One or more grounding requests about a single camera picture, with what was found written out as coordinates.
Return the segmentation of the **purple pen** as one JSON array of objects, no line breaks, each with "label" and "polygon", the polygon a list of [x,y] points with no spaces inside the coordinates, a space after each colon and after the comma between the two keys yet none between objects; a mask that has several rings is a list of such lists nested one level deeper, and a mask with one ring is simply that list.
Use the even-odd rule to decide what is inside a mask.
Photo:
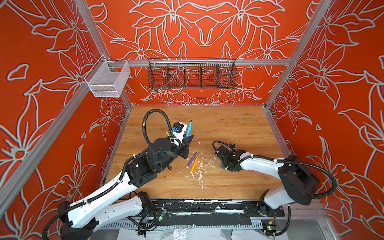
[{"label": "purple pen", "polygon": [[191,165],[195,162],[197,155],[198,155],[198,153],[195,152],[194,155],[192,156],[192,158],[190,159],[189,163],[187,164],[187,168],[190,168]]}]

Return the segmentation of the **orange pen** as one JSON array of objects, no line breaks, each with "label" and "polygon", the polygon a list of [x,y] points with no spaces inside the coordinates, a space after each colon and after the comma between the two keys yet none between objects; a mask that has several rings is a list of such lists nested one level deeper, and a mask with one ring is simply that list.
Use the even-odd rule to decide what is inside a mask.
[{"label": "orange pen", "polygon": [[190,169],[190,173],[193,173],[193,172],[194,172],[194,169],[195,169],[195,167],[196,167],[196,165],[197,165],[198,159],[199,159],[199,156],[196,156],[196,158],[195,158],[195,160],[194,160],[194,162],[193,162],[193,165],[192,165],[192,167],[191,167],[191,169]]}]

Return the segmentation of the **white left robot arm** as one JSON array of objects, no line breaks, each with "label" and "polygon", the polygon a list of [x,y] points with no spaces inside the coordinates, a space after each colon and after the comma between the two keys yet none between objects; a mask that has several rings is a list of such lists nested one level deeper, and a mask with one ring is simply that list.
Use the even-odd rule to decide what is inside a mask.
[{"label": "white left robot arm", "polygon": [[[147,134],[147,120],[153,113],[165,118],[169,136],[151,142]],[[124,217],[137,216],[151,207],[152,201],[146,192],[139,192],[132,199],[120,203],[117,200],[156,179],[165,169],[171,170],[172,162],[178,157],[187,159],[194,138],[191,129],[191,123],[171,124],[162,110],[148,111],[142,123],[147,148],[126,160],[122,171],[98,190],[76,202],[59,204],[58,213],[44,227],[42,238],[49,239],[48,230],[60,220],[63,224],[60,228],[62,240],[87,240],[101,227]]]}]

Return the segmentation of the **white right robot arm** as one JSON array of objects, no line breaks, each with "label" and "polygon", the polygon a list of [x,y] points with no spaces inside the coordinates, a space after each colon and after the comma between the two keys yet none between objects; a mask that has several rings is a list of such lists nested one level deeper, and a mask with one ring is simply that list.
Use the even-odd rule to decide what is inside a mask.
[{"label": "white right robot arm", "polygon": [[[308,206],[313,199],[333,194],[338,187],[338,180],[328,170],[304,163],[295,155],[287,158],[271,158],[254,155],[245,150],[237,150],[234,144],[222,141],[212,143],[215,155],[222,162],[222,169],[232,173],[254,171],[274,177],[282,186],[275,190],[265,190],[257,203],[257,210],[262,216],[271,216],[283,205],[300,204]],[[322,172],[331,181],[331,188],[318,193],[320,178],[313,172]]]}]

